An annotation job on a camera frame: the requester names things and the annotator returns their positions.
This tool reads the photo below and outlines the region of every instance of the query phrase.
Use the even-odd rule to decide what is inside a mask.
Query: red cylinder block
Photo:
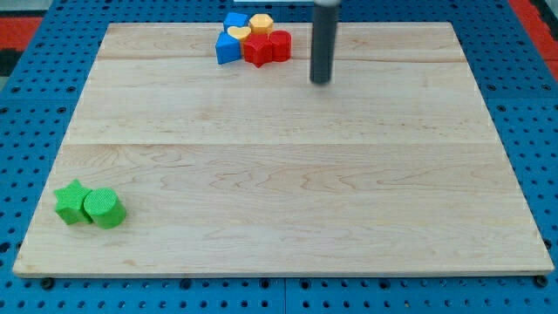
[[[257,67],[273,61],[273,45],[268,39],[268,34],[250,34],[244,42],[244,60]]]
[[[273,61],[283,62],[290,59],[291,37],[288,31],[273,31],[269,34],[273,45]]]

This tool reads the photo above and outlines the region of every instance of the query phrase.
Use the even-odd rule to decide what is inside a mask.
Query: green block
[[[120,225],[126,218],[126,209],[111,188],[99,188],[85,198],[85,212],[102,229]]]
[[[72,181],[67,187],[54,191],[58,200],[55,211],[66,224],[76,222],[91,223],[91,217],[84,210],[84,199],[91,193],[89,188],[84,188],[78,179]]]

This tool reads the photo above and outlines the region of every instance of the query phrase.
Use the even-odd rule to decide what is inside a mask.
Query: wood grain
[[[493,276],[554,268],[450,24],[340,24],[335,82],[216,65],[218,24],[112,24],[14,271]],[[65,226],[79,178],[127,208]]]

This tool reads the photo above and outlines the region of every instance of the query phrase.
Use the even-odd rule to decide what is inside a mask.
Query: blue triangle block
[[[229,12],[225,21],[223,21],[223,28],[225,31],[228,30],[230,26],[242,27],[248,25],[248,16],[246,14]]]
[[[217,63],[220,65],[240,60],[242,58],[241,42],[223,31],[215,43],[215,52]]]

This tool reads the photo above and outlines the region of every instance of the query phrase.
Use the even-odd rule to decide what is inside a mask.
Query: toy block
[[[244,42],[244,59],[260,67],[265,63],[273,61],[273,45],[268,35],[250,35]]]
[[[244,56],[244,42],[248,39],[252,30],[248,26],[236,27],[231,26],[227,30],[227,34],[238,39],[241,43],[241,55]]]
[[[215,52],[217,63],[220,65],[242,59],[240,41],[224,31],[219,34],[215,44]]]
[[[55,190],[55,212],[69,225],[76,222],[91,223],[91,217],[84,210],[84,199],[90,193],[91,190],[82,187],[77,179],[67,187]]]
[[[268,14],[254,14],[249,24],[252,33],[256,35],[269,34],[273,31],[273,19]]]
[[[273,31],[269,41],[273,45],[273,61],[283,62],[290,59],[291,37],[288,31]]]
[[[246,14],[229,12],[225,21],[223,21],[223,28],[228,31],[231,26],[242,27],[248,25],[248,16]]]
[[[120,225],[126,218],[126,209],[111,188],[98,188],[85,198],[85,212],[102,229]]]

